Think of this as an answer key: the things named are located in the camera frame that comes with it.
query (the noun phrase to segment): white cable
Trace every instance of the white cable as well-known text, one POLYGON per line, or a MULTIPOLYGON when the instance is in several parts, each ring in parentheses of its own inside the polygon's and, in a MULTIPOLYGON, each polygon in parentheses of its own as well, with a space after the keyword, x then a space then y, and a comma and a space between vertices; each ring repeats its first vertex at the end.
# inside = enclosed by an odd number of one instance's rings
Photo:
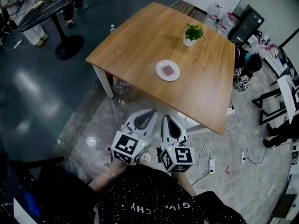
POLYGON ((225 129, 230 129, 230 128, 234 127, 236 123, 237 123, 237 119, 235 118, 235 123, 232 126, 230 126, 230 127, 224 126, 224 128, 225 129))
MULTIPOLYGON (((245 154, 245 158, 246 157, 248 157, 248 153, 249 153, 249 133, 245 130, 245 131, 243 131, 243 129, 242 129, 242 122, 241 122, 241 119, 240 119, 240 116, 239 116, 239 114, 237 113, 237 110, 235 109, 235 113, 237 114, 237 116, 238 116, 238 119, 239 119, 239 121, 240 121, 240 128, 241 128, 241 135, 242 135, 242 137, 241 137, 241 141, 242 141, 242 151, 243 152, 245 152, 244 151, 244 135, 245 135, 245 133, 247 133, 247 136, 248 136, 248 145, 247 145, 247 152, 246 152, 246 154, 245 154)), ((247 161, 247 165, 248 165, 248 168, 249 168, 249 179, 250 179, 250 181, 251 181, 251 183, 252 184, 254 184, 254 185, 257 185, 255 182, 253 182, 252 181, 252 179, 251 179, 251 170, 250 170, 250 166, 249 166, 249 161, 248 161, 248 159, 246 159, 246 161, 247 161)))
POLYGON ((133 133, 135 133, 135 134, 137 134, 136 132, 134 132, 129 126, 126 126, 126 125, 122 125, 123 126, 123 128, 121 129, 121 132, 125 129, 125 128, 128 128, 128 130, 129 130, 129 135, 132 135, 133 133))
MULTIPOLYGON (((186 123, 187 127, 189 128, 189 126, 188 126, 188 124, 187 124, 187 116, 185 116, 185 123, 186 123)), ((202 150, 201 150, 201 152, 200 152, 200 154, 199 154, 199 161, 198 161, 197 169, 198 169, 198 170, 210 170, 210 168, 205 168, 206 165, 207 165, 208 162, 209 162, 209 157, 206 155, 206 156, 204 156, 203 158, 201 158, 201 154, 202 154, 203 150, 204 150, 205 147, 206 147, 206 144, 207 144, 207 140, 208 140, 208 139, 207 139, 207 137, 206 137, 203 133, 200 133, 200 134, 206 138, 206 142, 205 142, 204 146, 202 147, 202 150), (202 162, 205 158, 206 158, 206 162, 205 162, 204 166, 200 167, 201 162, 202 162)), ((214 138, 213 138, 213 142, 212 142, 211 153, 210 153, 210 159, 212 159, 212 153, 213 153, 213 145, 214 145, 215 135, 216 135, 216 134, 214 134, 214 138)), ((188 136, 189 144, 190 144, 190 142, 191 142, 192 144, 194 144, 194 145, 198 148, 198 150, 194 149, 194 151, 195 151, 195 152, 199 152, 199 151, 200 151, 200 147, 199 147, 195 142, 193 142, 193 141, 190 139, 191 136, 192 136, 192 135, 189 135, 189 136, 188 136)))
POLYGON ((235 189, 235 185, 237 184, 238 179, 241 177, 242 172, 243 172, 243 169, 244 169, 244 164, 242 165, 242 170, 241 170, 239 176, 238 176, 237 179, 235 180, 235 184, 234 184, 234 186, 233 186, 233 190, 232 190, 232 193, 230 194, 230 197, 229 197, 229 199, 228 199, 228 202, 230 201, 230 199, 231 199, 232 196, 233 196, 233 192, 234 192, 234 189, 235 189))
MULTIPOLYGON (((246 157, 247 157, 247 156, 248 156, 248 152, 249 152, 249 133, 248 133, 246 130, 243 132, 241 119, 240 119, 240 116, 239 116, 239 114, 237 113, 236 109, 235 109, 235 113, 237 114, 238 119, 239 119, 239 121, 240 121, 240 128, 241 128, 241 142, 242 142, 242 151, 243 151, 243 152, 245 152, 245 151, 244 151, 244 142, 243 142, 243 140, 244 140, 244 135, 245 135, 245 133, 247 133, 247 135, 248 135, 247 152, 246 152, 246 154, 245 154, 246 157)), ((251 179, 251 170, 250 170, 250 166, 249 166, 248 159, 247 159, 247 165, 248 165, 248 168, 249 168, 249 179, 250 179, 250 181, 251 181, 254 185, 257 185, 257 184, 256 184, 255 182, 253 182, 252 179, 251 179)), ((228 202, 230 201, 230 199, 231 199, 232 196, 233 196, 235 186, 236 186, 236 184, 237 184, 237 182, 238 182, 238 179, 240 178, 241 174, 243 173, 243 170, 244 170, 244 163, 242 164, 242 170, 241 170, 239 176, 237 177, 237 179, 236 179, 236 181, 235 181, 235 183, 234 183, 234 186, 233 186, 232 192, 231 192, 231 194, 230 194, 230 197, 229 197, 229 199, 228 199, 228 202)))

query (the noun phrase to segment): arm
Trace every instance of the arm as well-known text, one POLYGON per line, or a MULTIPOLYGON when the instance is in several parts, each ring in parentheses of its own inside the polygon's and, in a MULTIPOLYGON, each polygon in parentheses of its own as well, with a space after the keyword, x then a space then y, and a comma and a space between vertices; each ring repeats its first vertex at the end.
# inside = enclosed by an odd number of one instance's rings
MULTIPOLYGON (((112 173, 120 175, 123 173, 123 171, 125 171, 127 164, 118 160, 113 160, 113 162, 108 167, 112 173)), ((113 177, 109 171, 105 170, 90 182, 89 187, 91 187, 96 192, 100 192, 114 179, 115 177, 113 177)))
POLYGON ((13 2, 8 2, 8 0, 0 0, 1 1, 1 5, 3 8, 7 9, 7 8, 11 8, 14 6, 13 2))
POLYGON ((252 82, 253 82, 252 77, 248 78, 248 83, 249 83, 249 84, 252 84, 252 82))
POLYGON ((189 183, 189 180, 185 173, 171 173, 171 176, 174 180, 176 180, 183 189, 185 189, 192 197, 196 197, 196 192, 193 187, 189 183))

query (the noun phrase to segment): pants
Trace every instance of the pants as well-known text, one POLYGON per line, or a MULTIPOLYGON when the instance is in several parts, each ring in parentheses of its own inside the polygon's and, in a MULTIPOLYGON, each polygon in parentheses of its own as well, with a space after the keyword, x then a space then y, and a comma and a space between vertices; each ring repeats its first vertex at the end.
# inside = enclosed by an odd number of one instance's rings
MULTIPOLYGON (((25 16, 26 13, 23 14, 18 14, 16 18, 15 15, 12 15, 12 19, 14 20, 14 22, 19 25, 21 20, 23 19, 23 17, 25 16)), ((42 29, 41 25, 36 25, 35 27, 23 32, 23 34, 25 35, 25 37, 28 39, 28 41, 32 44, 32 45, 36 45, 40 39, 42 38, 43 35, 45 35, 44 30, 42 29)))
POLYGON ((276 135, 276 137, 270 140, 270 147, 271 146, 279 146, 281 143, 286 142, 288 139, 298 138, 298 125, 299 125, 299 115, 296 115, 292 123, 289 124, 287 120, 278 128, 273 128, 271 133, 276 135))
MULTIPOLYGON (((74 6, 75 7, 80 7, 82 4, 83 4, 83 0, 76 0, 74 2, 74 6)), ((67 5, 67 6, 64 7, 64 19, 66 21, 70 20, 70 19, 73 19, 74 6, 71 3, 71 4, 69 4, 69 5, 67 5)))

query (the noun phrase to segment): human hand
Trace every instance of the human hand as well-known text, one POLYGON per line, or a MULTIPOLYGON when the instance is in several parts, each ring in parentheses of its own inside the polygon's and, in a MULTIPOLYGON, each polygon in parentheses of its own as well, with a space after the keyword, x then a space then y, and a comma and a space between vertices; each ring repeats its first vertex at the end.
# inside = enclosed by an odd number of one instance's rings
POLYGON ((117 175, 119 175, 123 171, 125 171, 126 167, 127 167, 126 163, 121 162, 117 159, 114 159, 113 162, 109 165, 110 171, 117 174, 117 175))

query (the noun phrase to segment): power strip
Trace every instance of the power strip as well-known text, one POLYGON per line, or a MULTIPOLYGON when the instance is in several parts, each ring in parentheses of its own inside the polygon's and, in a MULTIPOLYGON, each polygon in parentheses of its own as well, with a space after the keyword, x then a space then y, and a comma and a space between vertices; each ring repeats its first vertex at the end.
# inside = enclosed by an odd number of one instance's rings
POLYGON ((18 48, 18 46, 22 43, 22 39, 20 39, 14 46, 14 50, 18 48))
POLYGON ((210 159, 210 174, 215 173, 215 159, 210 159))

